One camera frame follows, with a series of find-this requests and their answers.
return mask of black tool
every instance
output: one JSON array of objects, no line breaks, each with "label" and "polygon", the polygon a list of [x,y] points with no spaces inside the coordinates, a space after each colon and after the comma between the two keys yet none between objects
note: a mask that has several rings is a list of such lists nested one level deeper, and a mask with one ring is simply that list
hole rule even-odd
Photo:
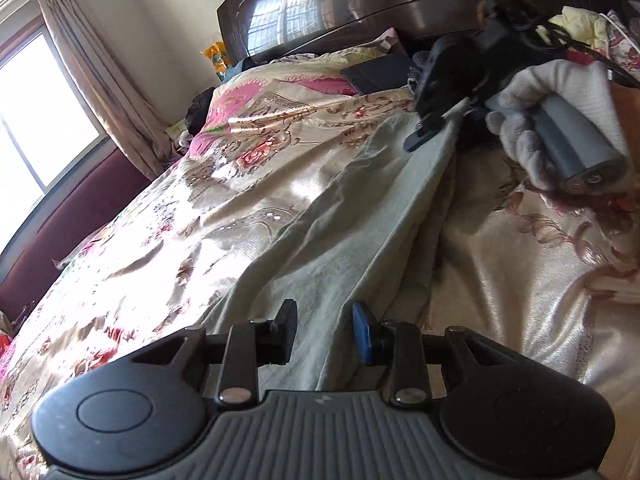
[{"label": "black tool", "polygon": [[[436,135],[444,126],[443,113],[463,98],[472,98],[475,104],[492,110],[514,113],[499,107],[498,92],[520,70],[562,59],[569,46],[589,52],[638,85],[626,71],[572,40],[525,0],[484,0],[484,12],[484,29],[475,37],[452,34],[433,45],[415,91],[420,123],[405,140],[407,151],[416,150]],[[550,43],[539,35],[539,27],[546,30]],[[524,113],[540,134],[565,192],[594,191],[615,183],[626,173],[623,156],[593,123],[557,94],[548,95]]]},{"label": "black tool", "polygon": [[[462,327],[423,335],[353,307],[360,361],[380,391],[270,391],[257,367],[289,361],[296,304],[228,335],[183,329],[47,394],[33,436],[47,480],[596,480],[614,419],[590,388]],[[201,390],[222,363],[216,395]],[[431,399],[426,364],[447,397]]]}]

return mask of pillow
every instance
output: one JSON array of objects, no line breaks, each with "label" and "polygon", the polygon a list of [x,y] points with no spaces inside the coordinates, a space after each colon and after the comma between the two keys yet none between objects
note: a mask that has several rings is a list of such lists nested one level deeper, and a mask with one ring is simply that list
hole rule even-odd
[{"label": "pillow", "polygon": [[207,120],[186,156],[204,153],[216,137],[225,133],[228,119],[272,80],[298,83],[324,94],[356,95],[340,71],[384,56],[397,44],[398,34],[390,28],[369,43],[317,57],[295,54],[239,73],[213,91]]}]

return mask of clothing pile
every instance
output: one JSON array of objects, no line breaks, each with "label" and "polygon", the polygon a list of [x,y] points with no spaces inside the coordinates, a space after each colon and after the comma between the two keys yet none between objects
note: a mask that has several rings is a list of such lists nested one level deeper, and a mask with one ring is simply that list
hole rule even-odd
[{"label": "clothing pile", "polygon": [[[640,0],[630,2],[640,10]],[[640,81],[640,46],[615,10],[607,14],[592,10],[564,7],[562,14],[549,20],[563,27],[574,40],[588,44],[593,50],[614,61]]]}]

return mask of ribbed rubber surface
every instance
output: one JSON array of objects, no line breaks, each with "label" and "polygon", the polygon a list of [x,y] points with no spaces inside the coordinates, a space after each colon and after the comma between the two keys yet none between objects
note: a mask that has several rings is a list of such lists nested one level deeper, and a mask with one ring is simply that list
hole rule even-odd
[{"label": "ribbed rubber surface", "polygon": [[[51,472],[47,480],[68,478]],[[228,412],[189,456],[145,480],[466,480],[504,478],[444,444],[423,413],[377,392],[270,392]],[[589,472],[574,480],[595,480]]]}]

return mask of screw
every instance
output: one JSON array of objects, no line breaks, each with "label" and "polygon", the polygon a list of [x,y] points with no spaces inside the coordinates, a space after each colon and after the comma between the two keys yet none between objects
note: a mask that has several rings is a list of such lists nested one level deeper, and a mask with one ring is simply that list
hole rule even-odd
[{"label": "screw", "polygon": [[396,392],[396,400],[401,404],[420,404],[427,399],[427,393],[420,388],[403,388]]},{"label": "screw", "polygon": [[243,404],[251,399],[251,392],[246,388],[226,388],[218,397],[225,404]]}]

